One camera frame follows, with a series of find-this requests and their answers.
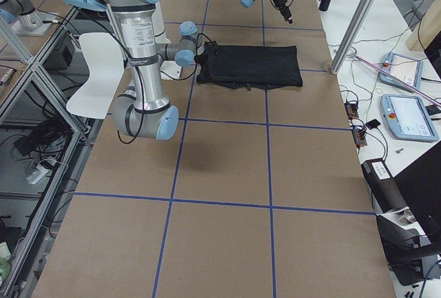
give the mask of label sticker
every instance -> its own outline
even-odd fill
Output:
[[[373,162],[372,167],[375,170],[375,172],[377,173],[377,176],[379,179],[390,179],[391,178],[391,176],[387,172],[386,168],[384,167],[383,162],[381,162],[381,161]]]
[[[129,48],[142,48],[154,43],[152,22],[122,24],[123,36]]]

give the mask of folded black fabric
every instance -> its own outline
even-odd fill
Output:
[[[198,83],[231,89],[302,86],[296,46],[207,46],[207,50],[208,60],[197,76]]]

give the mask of black monitor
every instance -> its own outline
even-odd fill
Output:
[[[398,279],[402,284],[408,285],[421,280],[425,276],[424,269],[437,260],[437,255],[441,255],[441,142],[407,166],[394,179],[406,204],[427,234],[427,237],[415,235],[411,239],[409,232],[395,229],[395,233],[402,237],[401,240],[394,237],[392,242],[388,239],[391,244],[384,246],[389,264],[396,265],[393,269]],[[379,229],[380,232],[387,232],[392,228],[390,223],[382,220]],[[430,275],[439,277],[439,270]]]

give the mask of green object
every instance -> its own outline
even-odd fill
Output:
[[[2,280],[5,280],[9,272],[11,271],[11,265],[3,258],[0,258],[0,276]]]

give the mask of white table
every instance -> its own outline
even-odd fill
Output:
[[[340,44],[358,2],[359,0],[332,0],[328,11],[320,12],[332,57],[334,57],[335,51],[338,49],[338,47],[334,45]],[[368,41],[356,43],[361,39],[388,39],[389,37],[402,33],[402,37],[395,37],[388,41]],[[375,0],[365,21],[363,22],[353,46],[357,50],[358,55],[372,63],[382,62],[384,56],[394,47],[394,52],[406,55],[408,57],[415,59],[425,58],[423,52],[412,52],[407,50],[405,41],[410,34],[411,31],[407,30],[407,24],[392,0]],[[342,68],[338,72],[338,81],[339,84],[342,85],[341,90],[345,90],[346,87],[349,90],[354,91],[360,99],[368,99],[370,94],[362,88],[356,86],[353,82],[353,77],[351,74],[352,61],[352,58],[347,58],[347,60],[345,60],[343,63]],[[425,59],[422,62],[422,76],[427,79],[440,80],[430,64],[430,61]],[[359,103],[358,113],[364,122],[371,121],[372,119],[377,119],[381,122],[382,125],[379,127],[379,129],[381,129],[387,139],[387,143],[389,144],[389,153],[387,155],[386,164],[391,173],[396,175],[435,144],[415,141],[401,141],[395,139],[389,132],[386,121],[382,117],[380,111],[380,97],[382,94],[387,93],[395,95],[411,94],[387,84],[380,82],[376,83],[378,73],[364,63],[355,61],[352,63],[352,65],[355,82],[359,86],[362,86],[368,90],[373,90],[373,97],[369,111],[369,101],[361,101]],[[420,89],[432,97],[441,97],[441,84],[422,81]],[[342,94],[343,99],[346,99],[346,94],[347,92]],[[355,97],[349,94],[348,99],[352,100],[355,99]],[[438,134],[441,136],[441,121],[434,121],[433,124]],[[377,138],[383,141],[381,134],[375,129],[370,130],[369,133],[375,135]],[[374,159],[382,156],[383,149],[378,141],[370,136],[367,136],[367,143],[368,146],[360,149],[360,163],[367,159]],[[396,150],[401,148],[404,150],[399,154],[396,153]],[[387,217],[392,220],[396,218],[395,215],[388,215]],[[391,276],[394,282],[397,297],[403,297],[407,291],[415,291],[414,297],[418,297],[419,288],[413,289],[411,286],[401,286],[393,273],[391,273]],[[438,298],[440,297],[440,294],[441,280],[429,281],[424,289],[423,297]]]

